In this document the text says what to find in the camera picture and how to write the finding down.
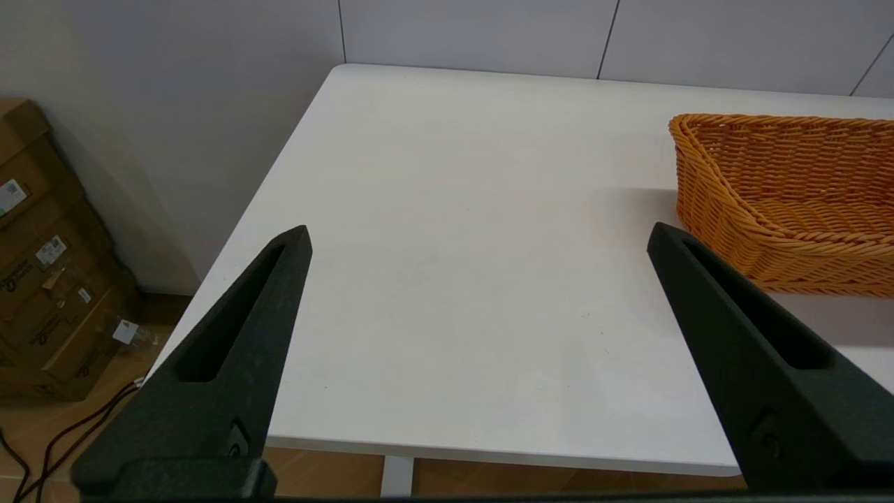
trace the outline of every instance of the wooden floor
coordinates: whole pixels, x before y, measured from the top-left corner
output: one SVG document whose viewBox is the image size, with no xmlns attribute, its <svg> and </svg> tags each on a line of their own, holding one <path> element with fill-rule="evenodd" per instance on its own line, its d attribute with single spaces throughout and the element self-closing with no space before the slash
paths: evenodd
<svg viewBox="0 0 894 503">
<path fill-rule="evenodd" d="M 93 392 L 83 402 L 3 405 L 0 409 L 0 428 L 7 441 L 25 458 L 32 470 L 39 470 L 46 444 L 56 433 L 94 412 L 127 382 L 146 373 L 185 306 L 182 298 L 151 297 L 142 323 L 157 336 L 156 343 L 118 353 Z M 54 453 L 58 456 L 69 445 L 70 441 L 60 442 Z M 377 497 L 379 494 L 384 462 L 381 456 L 268 448 L 265 459 L 279 481 L 277 494 L 283 496 L 346 498 Z M 73 503 L 79 500 L 77 491 L 69 482 L 70 465 L 71 462 L 67 463 L 50 478 L 41 501 Z M 0 501 L 13 500 L 20 479 L 21 468 L 6 453 L 0 453 Z M 722 479 L 435 459 L 417 460 L 413 485 L 414 494 L 418 496 L 545 494 L 569 491 L 604 494 L 745 488 L 740 477 Z M 33 502 L 34 496 L 32 493 L 26 501 Z"/>
</svg>

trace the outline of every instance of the cardboard box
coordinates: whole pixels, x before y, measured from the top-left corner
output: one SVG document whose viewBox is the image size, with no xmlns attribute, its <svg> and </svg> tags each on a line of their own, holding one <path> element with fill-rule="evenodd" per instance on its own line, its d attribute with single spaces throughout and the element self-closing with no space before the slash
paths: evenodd
<svg viewBox="0 0 894 503">
<path fill-rule="evenodd" d="M 49 131 L 49 124 L 33 102 L 0 98 L 0 165 Z"/>
<path fill-rule="evenodd" d="M 87 318 L 72 332 L 63 345 L 44 365 L 43 370 L 61 382 L 70 382 L 87 371 L 85 362 L 97 357 L 96 348 L 113 340 L 112 333 L 118 323 L 133 320 L 136 302 L 136 284 L 130 275 L 121 275 L 115 286 L 109 289 Z"/>
<path fill-rule="evenodd" d="M 0 272 L 0 319 L 12 316 L 39 288 L 61 299 L 111 246 L 93 209 L 80 200 Z"/>
<path fill-rule="evenodd" d="M 67 173 L 49 194 L 0 229 L 0 270 L 6 269 L 22 255 L 31 243 L 83 197 L 84 189 L 78 178 L 73 173 Z"/>
<path fill-rule="evenodd" d="M 107 253 L 61 300 L 38 290 L 12 316 L 0 320 L 0 356 L 16 365 L 42 367 L 122 275 L 130 271 Z"/>
<path fill-rule="evenodd" d="M 0 228 L 37 204 L 67 174 L 46 136 L 0 165 Z"/>
<path fill-rule="evenodd" d="M 112 333 L 121 320 L 133 320 L 138 301 L 132 276 L 123 276 L 42 369 L 0 367 L 0 397 L 81 400 L 117 353 L 121 343 Z"/>
</svg>

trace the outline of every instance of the orange wicker basket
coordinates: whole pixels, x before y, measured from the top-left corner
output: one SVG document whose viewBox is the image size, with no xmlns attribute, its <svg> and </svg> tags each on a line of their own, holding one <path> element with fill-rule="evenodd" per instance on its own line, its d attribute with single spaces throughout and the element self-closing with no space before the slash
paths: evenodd
<svg viewBox="0 0 894 503">
<path fill-rule="evenodd" d="M 677 212 L 765 290 L 894 297 L 894 121 L 678 115 Z"/>
</svg>

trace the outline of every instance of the white wall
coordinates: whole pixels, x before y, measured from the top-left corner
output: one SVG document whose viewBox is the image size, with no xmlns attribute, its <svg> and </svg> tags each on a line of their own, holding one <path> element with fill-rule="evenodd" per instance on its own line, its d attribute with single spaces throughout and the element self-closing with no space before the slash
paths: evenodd
<svg viewBox="0 0 894 503">
<path fill-rule="evenodd" d="M 148 290 L 192 293 L 329 71 L 337 0 L 4 0 L 35 99 Z"/>
<path fill-rule="evenodd" d="M 891 98 L 892 34 L 890 0 L 0 0 L 0 94 L 139 282 L 191 293 L 345 59 Z"/>
<path fill-rule="evenodd" d="M 0 3 L 0 94 L 36 100 L 139 282 L 168 292 L 194 291 L 198 274 L 173 221 L 90 70 L 63 14 L 51 0 Z"/>
<path fill-rule="evenodd" d="M 344 62 L 336 0 L 60 0 L 204 277 Z"/>
</svg>

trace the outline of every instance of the black cable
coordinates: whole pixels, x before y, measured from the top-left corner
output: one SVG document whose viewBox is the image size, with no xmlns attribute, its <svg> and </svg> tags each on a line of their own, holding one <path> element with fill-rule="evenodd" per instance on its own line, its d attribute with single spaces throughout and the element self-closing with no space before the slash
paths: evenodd
<svg viewBox="0 0 894 503">
<path fill-rule="evenodd" d="M 21 501 L 24 500 L 25 498 L 27 498 L 28 495 L 34 490 L 38 491 L 36 502 L 39 503 L 40 497 L 43 493 L 44 483 L 49 478 L 49 476 L 52 475 L 53 472 L 55 472 L 62 465 L 62 463 L 64 463 L 65 460 L 69 456 L 72 455 L 74 450 L 77 449 L 78 446 L 80 446 L 80 444 L 83 443 L 84 440 L 86 440 L 87 437 L 89 437 L 91 433 L 96 431 L 97 428 L 99 428 L 99 426 L 101 426 L 109 418 L 113 409 L 126 396 L 128 396 L 131 393 L 136 392 L 139 389 L 139 386 L 136 384 L 136 382 L 137 381 L 129 382 L 126 386 L 119 389 L 118 392 L 115 393 L 115 395 L 111 399 L 109 399 L 108 402 L 105 403 L 105 405 L 100 407 L 94 413 L 92 413 L 91 415 L 85 417 L 84 419 L 74 423 L 72 426 L 69 426 L 68 428 L 62 430 L 61 432 L 59 432 L 59 434 L 57 434 L 55 437 L 53 437 L 53 439 L 50 440 L 50 443 L 46 446 L 46 451 L 44 452 L 43 470 L 42 470 L 40 477 L 36 481 L 34 481 L 30 486 L 28 486 L 28 488 L 24 491 L 22 491 L 21 488 L 23 488 L 25 486 L 25 484 L 27 484 L 27 482 L 28 482 L 28 478 L 30 477 L 30 469 L 28 468 L 28 465 L 24 462 L 24 460 L 22 460 L 20 457 L 18 457 L 17 454 L 14 454 L 14 451 L 8 445 L 6 445 L 6 442 L 4 439 L 3 443 L 4 443 L 4 446 L 6 447 L 6 450 L 10 453 L 10 455 L 13 456 L 13 458 L 16 459 L 17 462 L 19 462 L 19 464 L 25 470 L 25 476 L 22 477 L 20 488 L 19 488 L 20 490 L 16 491 L 16 496 L 15 496 L 15 499 L 13 500 L 13 503 L 21 503 Z M 52 466 L 49 466 L 49 457 L 50 457 L 52 448 L 55 445 L 55 443 L 58 442 L 62 437 L 64 437 L 68 433 L 70 433 L 73 430 L 75 430 L 76 428 L 79 428 L 80 426 L 86 424 L 87 422 L 90 422 L 91 420 L 95 419 L 102 413 L 105 413 L 105 415 L 103 415 L 103 417 L 100 418 L 100 420 L 98 422 L 96 422 L 83 435 L 81 435 L 80 438 L 78 438 L 69 447 L 69 449 L 67 451 L 65 451 L 65 453 L 62 455 L 62 457 L 60 457 L 55 463 L 53 463 Z"/>
<path fill-rule="evenodd" d="M 100 407 L 99 410 L 97 410 L 96 412 L 87 416 L 86 418 L 74 423 L 72 426 L 69 426 L 68 428 L 62 430 L 55 437 L 53 437 L 53 439 L 50 440 L 50 443 L 46 445 L 46 450 L 44 451 L 44 463 L 43 463 L 43 467 L 42 467 L 42 470 L 40 473 L 40 478 L 38 478 L 36 481 L 34 481 L 34 483 L 32 483 L 31 486 L 28 487 L 28 489 L 25 490 L 25 492 L 23 492 L 21 496 L 23 498 L 25 498 L 26 496 L 28 496 L 31 493 L 32 490 L 37 489 L 38 494 L 34 498 L 34 501 L 35 501 L 35 503 L 40 503 L 40 499 L 43 496 L 43 492 L 44 492 L 44 484 L 46 483 L 46 480 L 49 479 L 49 476 L 52 475 L 60 466 L 62 466 L 62 463 L 64 463 L 65 460 L 68 459 L 74 453 L 75 450 L 77 450 L 77 448 L 80 446 L 80 444 L 82 444 L 84 442 L 84 440 L 86 440 L 90 436 L 90 434 L 92 434 L 94 431 L 96 431 L 100 426 L 103 425 L 103 423 L 105 423 L 106 420 L 108 420 L 109 416 L 112 415 L 112 411 L 114 410 L 114 408 L 119 403 L 121 403 L 121 401 L 126 396 L 130 395 L 131 393 L 136 392 L 137 389 L 139 389 L 139 388 L 137 388 L 136 385 L 134 385 L 132 382 L 129 383 L 124 388 L 121 388 L 118 391 L 118 393 L 116 393 L 115 396 L 112 397 L 112 399 L 110 399 L 108 402 L 106 402 L 105 405 Z M 57 459 L 55 463 L 53 463 L 52 466 L 49 466 L 50 456 L 53 451 L 53 446 L 56 444 L 56 442 L 58 442 L 60 439 L 62 439 L 62 437 L 67 435 L 69 432 L 75 430 L 76 428 L 80 427 L 81 425 L 89 422 L 91 419 L 97 417 L 102 412 L 105 412 L 103 417 L 101 417 L 99 419 L 99 421 L 93 423 L 93 426 L 90 426 L 87 429 L 87 431 L 84 432 L 84 434 L 82 434 L 77 440 L 75 440 L 75 442 L 68 448 L 68 450 L 66 450 L 62 454 L 62 456 L 59 457 L 59 459 Z"/>
<path fill-rule="evenodd" d="M 28 464 L 25 463 L 25 460 L 19 456 L 19 453 L 15 452 L 8 443 L 6 443 L 6 437 L 4 437 L 3 431 L 0 430 L 0 443 L 3 444 L 3 448 L 6 449 L 6 452 L 15 460 L 16 463 L 21 466 L 21 469 L 25 472 L 25 474 L 21 477 L 21 482 L 19 482 L 19 489 L 15 491 L 15 498 L 13 501 L 19 501 L 23 496 L 21 495 L 21 490 L 25 488 L 25 484 L 28 483 L 28 478 L 31 476 L 31 469 L 28 468 Z"/>
</svg>

